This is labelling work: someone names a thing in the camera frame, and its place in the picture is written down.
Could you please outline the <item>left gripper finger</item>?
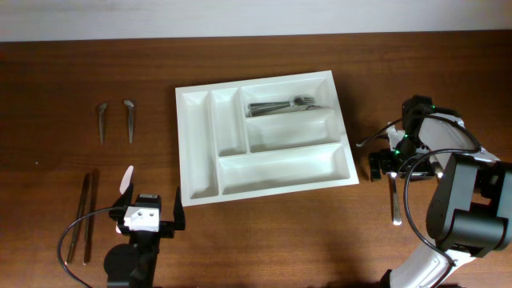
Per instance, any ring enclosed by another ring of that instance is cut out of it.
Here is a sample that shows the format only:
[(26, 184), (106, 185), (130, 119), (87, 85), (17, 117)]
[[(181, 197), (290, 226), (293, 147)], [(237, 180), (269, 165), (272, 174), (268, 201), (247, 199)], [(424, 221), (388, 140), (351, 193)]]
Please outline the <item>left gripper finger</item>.
[(185, 211), (182, 204), (182, 192), (181, 188), (178, 186), (175, 192), (174, 199), (174, 230), (185, 230), (186, 229), (186, 216)]
[(124, 207), (131, 204), (134, 185), (130, 183), (123, 194), (115, 201), (113, 207)]

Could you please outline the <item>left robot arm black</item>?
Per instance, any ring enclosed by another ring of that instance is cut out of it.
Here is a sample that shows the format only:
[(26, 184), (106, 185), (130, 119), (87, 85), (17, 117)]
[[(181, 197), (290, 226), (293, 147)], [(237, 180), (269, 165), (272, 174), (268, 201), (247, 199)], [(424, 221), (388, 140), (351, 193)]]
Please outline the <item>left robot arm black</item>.
[(129, 241), (114, 246), (105, 256), (103, 267), (108, 287), (152, 287), (160, 252), (160, 241), (173, 238), (186, 228), (182, 194), (176, 190), (172, 221), (161, 219), (162, 198), (139, 194), (132, 199), (134, 185), (112, 205), (109, 217)]

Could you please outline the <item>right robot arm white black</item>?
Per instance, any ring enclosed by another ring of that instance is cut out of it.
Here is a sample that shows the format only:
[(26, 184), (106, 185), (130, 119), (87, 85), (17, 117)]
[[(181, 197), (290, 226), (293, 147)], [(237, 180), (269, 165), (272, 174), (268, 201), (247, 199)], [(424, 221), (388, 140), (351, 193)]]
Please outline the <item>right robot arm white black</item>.
[[(405, 218), (421, 243), (379, 285), (441, 287), (461, 266), (511, 243), (511, 164), (489, 153), (460, 113), (430, 97), (405, 100), (398, 123), (400, 130), (390, 122), (374, 134), (389, 146), (369, 155), (370, 180), (388, 177), (392, 219), (399, 225)], [(422, 234), (410, 211), (410, 184), (430, 178), (438, 186)]]

